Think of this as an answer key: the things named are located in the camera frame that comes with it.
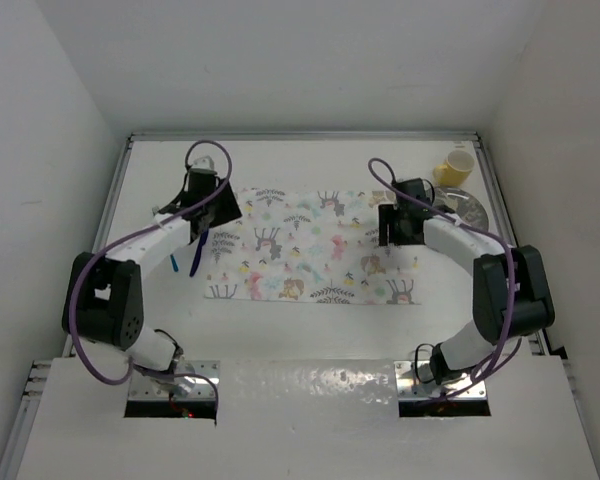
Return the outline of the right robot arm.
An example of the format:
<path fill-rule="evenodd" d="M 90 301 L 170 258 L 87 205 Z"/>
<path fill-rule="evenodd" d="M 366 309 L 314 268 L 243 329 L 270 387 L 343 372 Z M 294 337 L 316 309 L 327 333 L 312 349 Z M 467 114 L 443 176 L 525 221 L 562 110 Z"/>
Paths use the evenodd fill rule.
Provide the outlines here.
<path fill-rule="evenodd" d="M 454 336 L 432 347 L 413 368 L 422 384 L 441 386 L 462 374 L 495 372 L 505 344 L 551 326 L 555 311 L 538 249 L 512 247 L 499 236 L 436 208 L 425 181 L 393 181 L 392 204 L 378 207 L 381 246 L 424 245 L 453 260 L 472 279 L 472 317 Z"/>

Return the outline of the dark blue plastic knife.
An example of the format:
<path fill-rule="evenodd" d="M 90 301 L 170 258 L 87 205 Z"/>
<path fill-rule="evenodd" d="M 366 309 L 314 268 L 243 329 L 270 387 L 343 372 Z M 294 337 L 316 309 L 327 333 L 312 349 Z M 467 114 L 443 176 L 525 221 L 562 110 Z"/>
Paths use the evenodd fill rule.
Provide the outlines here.
<path fill-rule="evenodd" d="M 189 277 L 190 278 L 193 278 L 196 275 L 196 273 L 197 273 L 197 271 L 199 269 L 199 266 L 200 266 L 200 263 L 201 263 L 201 259 L 202 259 L 203 249 L 204 249 L 204 246 L 207 243 L 208 237 L 209 237 L 209 231 L 205 230 L 200 235 L 200 237 L 199 237 L 199 239 L 197 241 L 195 254 L 194 254 L 193 261 L 192 261 L 192 264 L 191 264 L 191 268 L 190 268 L 190 271 L 189 271 Z"/>

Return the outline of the patterned cloth placemat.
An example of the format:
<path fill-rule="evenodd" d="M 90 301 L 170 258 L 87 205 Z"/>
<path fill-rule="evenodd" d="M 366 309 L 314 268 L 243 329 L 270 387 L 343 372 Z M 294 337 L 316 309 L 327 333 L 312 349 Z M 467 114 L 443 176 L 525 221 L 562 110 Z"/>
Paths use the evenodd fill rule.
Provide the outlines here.
<path fill-rule="evenodd" d="M 419 259 L 379 243 L 391 191 L 244 189 L 241 218 L 213 230 L 205 295 L 214 300 L 413 305 Z"/>

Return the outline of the yellow mug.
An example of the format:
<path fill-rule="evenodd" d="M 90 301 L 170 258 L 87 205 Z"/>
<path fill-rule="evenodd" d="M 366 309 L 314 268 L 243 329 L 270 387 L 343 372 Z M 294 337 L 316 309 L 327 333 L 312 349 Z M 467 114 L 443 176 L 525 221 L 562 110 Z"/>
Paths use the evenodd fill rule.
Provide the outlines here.
<path fill-rule="evenodd" d="M 433 178 L 440 186 L 460 187 L 473 172 L 475 164 L 476 160 L 470 153 L 454 150 L 433 169 Z"/>

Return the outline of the blue plastic fork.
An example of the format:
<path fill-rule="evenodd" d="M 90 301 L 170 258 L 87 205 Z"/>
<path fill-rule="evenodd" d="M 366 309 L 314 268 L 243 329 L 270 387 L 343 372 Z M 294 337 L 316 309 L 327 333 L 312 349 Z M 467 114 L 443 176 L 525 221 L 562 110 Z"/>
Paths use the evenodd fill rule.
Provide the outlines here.
<path fill-rule="evenodd" d="M 178 262 L 177 262 L 177 260 L 175 258 L 175 255 L 171 254 L 169 256 L 169 258 L 170 258 L 170 262 L 171 262 L 171 266 L 172 266 L 173 271 L 175 273 L 178 273 L 179 270 L 180 270 L 180 268 L 179 268 Z"/>

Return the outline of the grey reindeer plate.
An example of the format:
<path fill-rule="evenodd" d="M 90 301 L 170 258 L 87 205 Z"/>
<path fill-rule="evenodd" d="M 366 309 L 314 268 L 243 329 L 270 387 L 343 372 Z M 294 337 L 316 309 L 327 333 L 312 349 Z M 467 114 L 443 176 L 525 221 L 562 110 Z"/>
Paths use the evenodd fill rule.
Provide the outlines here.
<path fill-rule="evenodd" d="M 473 195 L 455 187 L 437 186 L 435 188 L 436 208 L 445 206 L 453 210 L 462 221 L 479 228 L 489 229 L 489 218 L 483 204 Z"/>

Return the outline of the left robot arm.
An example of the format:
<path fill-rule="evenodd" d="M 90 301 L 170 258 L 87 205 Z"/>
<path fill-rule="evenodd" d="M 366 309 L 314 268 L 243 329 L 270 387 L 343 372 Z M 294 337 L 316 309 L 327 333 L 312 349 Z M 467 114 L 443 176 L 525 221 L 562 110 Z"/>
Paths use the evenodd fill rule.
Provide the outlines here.
<path fill-rule="evenodd" d="M 177 250 L 240 217 L 229 179 L 212 169 L 191 167 L 180 192 L 154 213 L 149 225 L 98 253 L 84 252 L 74 259 L 62 328 L 94 377 L 109 385 L 119 383 L 89 363 L 82 340 L 126 355 L 131 371 L 159 378 L 174 375 L 180 346 L 145 323 L 142 282 Z"/>

